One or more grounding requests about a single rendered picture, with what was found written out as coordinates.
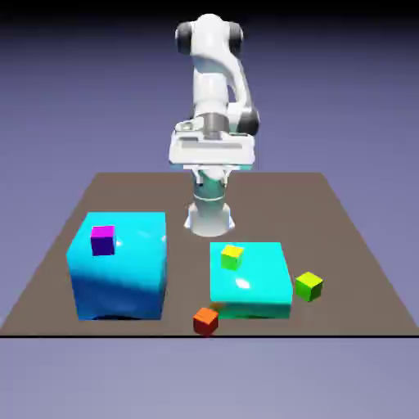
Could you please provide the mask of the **tall large cyan box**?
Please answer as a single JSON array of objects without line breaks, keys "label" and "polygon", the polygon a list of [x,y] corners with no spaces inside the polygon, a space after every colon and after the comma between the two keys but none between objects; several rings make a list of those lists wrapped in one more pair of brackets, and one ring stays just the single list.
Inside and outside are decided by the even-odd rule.
[{"label": "tall large cyan box", "polygon": [[[115,253],[93,256],[93,226],[115,226]],[[167,284],[164,212],[91,211],[66,252],[80,320],[159,320]]]}]

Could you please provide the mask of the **small purple cube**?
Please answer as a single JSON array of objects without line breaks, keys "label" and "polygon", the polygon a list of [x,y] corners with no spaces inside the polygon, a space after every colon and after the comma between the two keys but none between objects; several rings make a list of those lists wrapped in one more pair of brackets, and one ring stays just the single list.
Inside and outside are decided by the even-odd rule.
[{"label": "small purple cube", "polygon": [[90,242],[93,256],[113,255],[115,253],[115,226],[93,226]]}]

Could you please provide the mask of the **small lime green cube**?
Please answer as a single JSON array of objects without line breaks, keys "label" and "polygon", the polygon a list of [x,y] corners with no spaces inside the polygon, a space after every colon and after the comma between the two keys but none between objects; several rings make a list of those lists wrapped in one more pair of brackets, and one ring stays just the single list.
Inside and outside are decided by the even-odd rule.
[{"label": "small lime green cube", "polygon": [[304,301],[310,302],[318,298],[322,293],[323,280],[311,273],[306,272],[295,279],[295,293]]}]

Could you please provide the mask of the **small yellow cube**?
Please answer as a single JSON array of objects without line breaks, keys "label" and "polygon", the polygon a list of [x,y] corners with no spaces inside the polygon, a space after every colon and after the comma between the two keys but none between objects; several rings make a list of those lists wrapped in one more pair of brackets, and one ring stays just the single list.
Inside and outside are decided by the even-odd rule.
[{"label": "small yellow cube", "polygon": [[241,266],[244,248],[234,245],[225,245],[221,252],[221,267],[236,271]]}]

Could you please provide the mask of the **flat large cyan box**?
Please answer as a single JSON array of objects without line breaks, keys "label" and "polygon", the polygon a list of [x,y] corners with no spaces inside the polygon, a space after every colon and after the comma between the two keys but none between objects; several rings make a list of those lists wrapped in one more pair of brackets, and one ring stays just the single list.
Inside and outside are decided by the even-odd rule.
[{"label": "flat large cyan box", "polygon": [[[244,248],[241,266],[221,267],[225,245]],[[223,319],[288,318],[293,286],[279,242],[212,242],[209,248],[209,298]]]}]

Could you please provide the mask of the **small orange cube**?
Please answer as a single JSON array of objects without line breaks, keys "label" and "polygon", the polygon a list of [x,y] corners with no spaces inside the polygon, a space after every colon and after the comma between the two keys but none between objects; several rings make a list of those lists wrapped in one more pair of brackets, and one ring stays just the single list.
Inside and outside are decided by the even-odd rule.
[{"label": "small orange cube", "polygon": [[219,326],[219,313],[209,308],[200,308],[193,316],[193,330],[201,336],[211,336]]}]

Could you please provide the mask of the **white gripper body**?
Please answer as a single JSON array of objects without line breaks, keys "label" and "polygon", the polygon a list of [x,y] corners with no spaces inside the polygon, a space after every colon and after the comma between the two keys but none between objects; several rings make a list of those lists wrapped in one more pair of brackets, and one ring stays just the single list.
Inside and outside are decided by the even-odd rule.
[{"label": "white gripper body", "polygon": [[173,131],[169,162],[182,166],[251,166],[255,162],[255,139],[221,133],[220,139],[209,140],[201,131]]}]

